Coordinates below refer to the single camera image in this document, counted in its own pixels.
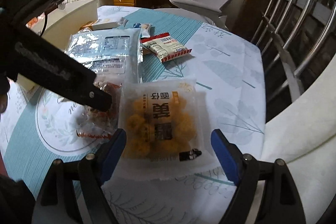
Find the barcode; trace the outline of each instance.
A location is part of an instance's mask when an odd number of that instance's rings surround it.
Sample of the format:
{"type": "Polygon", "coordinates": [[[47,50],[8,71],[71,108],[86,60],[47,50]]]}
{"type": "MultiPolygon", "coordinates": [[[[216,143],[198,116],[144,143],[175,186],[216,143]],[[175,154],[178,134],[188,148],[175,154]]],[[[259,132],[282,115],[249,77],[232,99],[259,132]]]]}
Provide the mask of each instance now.
{"type": "Polygon", "coordinates": [[[170,39],[171,39],[170,37],[166,37],[166,38],[162,38],[161,41],[168,41],[170,39]]]}

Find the small snack packet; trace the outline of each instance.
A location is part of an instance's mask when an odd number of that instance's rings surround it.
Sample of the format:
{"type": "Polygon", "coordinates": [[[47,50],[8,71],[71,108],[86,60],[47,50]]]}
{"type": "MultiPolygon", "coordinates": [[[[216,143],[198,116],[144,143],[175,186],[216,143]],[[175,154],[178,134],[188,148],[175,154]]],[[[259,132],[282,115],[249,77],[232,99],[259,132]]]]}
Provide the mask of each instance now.
{"type": "Polygon", "coordinates": [[[118,128],[121,86],[106,81],[105,77],[100,77],[94,85],[112,96],[112,104],[106,112],[84,106],[82,116],[77,118],[77,136],[110,139],[118,128]]]}
{"type": "Polygon", "coordinates": [[[183,46],[169,33],[143,38],[141,43],[154,52],[161,63],[176,59],[191,52],[191,49],[183,46]]]}
{"type": "Polygon", "coordinates": [[[127,19],[120,17],[120,18],[104,18],[99,19],[96,21],[90,21],[83,26],[80,27],[79,30],[82,30],[84,28],[89,28],[92,31],[96,30],[103,30],[103,29],[112,29],[119,26],[125,26],[128,22],[127,19]]]}
{"type": "Polygon", "coordinates": [[[149,23],[135,23],[133,25],[133,28],[141,28],[141,37],[142,38],[149,38],[150,35],[150,30],[151,30],[151,24],[149,23]]]}

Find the nutrition label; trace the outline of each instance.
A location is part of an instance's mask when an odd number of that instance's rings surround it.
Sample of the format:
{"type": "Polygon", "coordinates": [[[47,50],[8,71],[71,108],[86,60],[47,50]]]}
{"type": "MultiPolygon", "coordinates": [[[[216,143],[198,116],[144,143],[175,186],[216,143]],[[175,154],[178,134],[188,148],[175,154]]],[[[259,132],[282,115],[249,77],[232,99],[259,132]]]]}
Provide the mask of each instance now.
{"type": "Polygon", "coordinates": [[[129,36],[106,37],[104,41],[104,50],[126,50],[129,45],[129,36]]]}
{"type": "Polygon", "coordinates": [[[124,74],[125,73],[125,58],[114,57],[107,60],[93,61],[90,69],[97,75],[101,74],[124,74]]]}

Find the chair armrest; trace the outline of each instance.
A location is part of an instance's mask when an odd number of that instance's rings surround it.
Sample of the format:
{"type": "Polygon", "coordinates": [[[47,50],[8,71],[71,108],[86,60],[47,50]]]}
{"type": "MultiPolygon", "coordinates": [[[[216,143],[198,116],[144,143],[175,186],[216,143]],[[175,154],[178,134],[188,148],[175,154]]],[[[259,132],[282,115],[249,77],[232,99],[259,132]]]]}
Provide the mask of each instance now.
{"type": "Polygon", "coordinates": [[[178,8],[182,8],[184,10],[188,10],[190,12],[202,15],[204,17],[208,17],[218,27],[223,28],[223,22],[219,18],[220,16],[222,16],[222,11],[219,9],[210,7],[204,3],[194,0],[170,0],[170,2],[178,8]]]}

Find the snack bag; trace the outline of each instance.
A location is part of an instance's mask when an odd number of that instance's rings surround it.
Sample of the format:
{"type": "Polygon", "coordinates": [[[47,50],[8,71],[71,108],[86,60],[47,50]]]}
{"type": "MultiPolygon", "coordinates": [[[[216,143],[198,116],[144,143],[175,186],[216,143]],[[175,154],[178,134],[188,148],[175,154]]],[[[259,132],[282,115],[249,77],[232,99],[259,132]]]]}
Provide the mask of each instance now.
{"type": "Polygon", "coordinates": [[[127,134],[122,158],[128,168],[150,167],[147,175],[163,172],[159,177],[166,178],[170,168],[202,157],[195,83],[173,80],[122,88],[119,128],[127,134]]]}
{"type": "Polygon", "coordinates": [[[121,86],[109,82],[106,77],[98,77],[94,85],[112,96],[112,104],[106,112],[84,106],[82,116],[77,119],[77,136],[110,139],[118,128],[121,86]]]}
{"type": "Polygon", "coordinates": [[[141,83],[142,48],[140,29],[110,29],[72,35],[65,51],[97,75],[109,75],[111,82],[141,83]]]}
{"type": "Polygon", "coordinates": [[[191,52],[191,49],[183,46],[169,33],[143,38],[141,43],[154,52],[161,63],[176,59],[191,52]]]}
{"type": "Polygon", "coordinates": [[[142,38],[149,38],[150,30],[151,30],[151,24],[149,23],[135,23],[133,25],[133,28],[141,28],[141,37],[142,38]]]}
{"type": "Polygon", "coordinates": [[[104,18],[99,19],[96,21],[90,21],[79,28],[82,30],[84,28],[89,28],[92,31],[96,30],[103,30],[103,29],[112,29],[117,28],[119,26],[125,26],[128,22],[127,19],[120,17],[120,18],[104,18]]]}

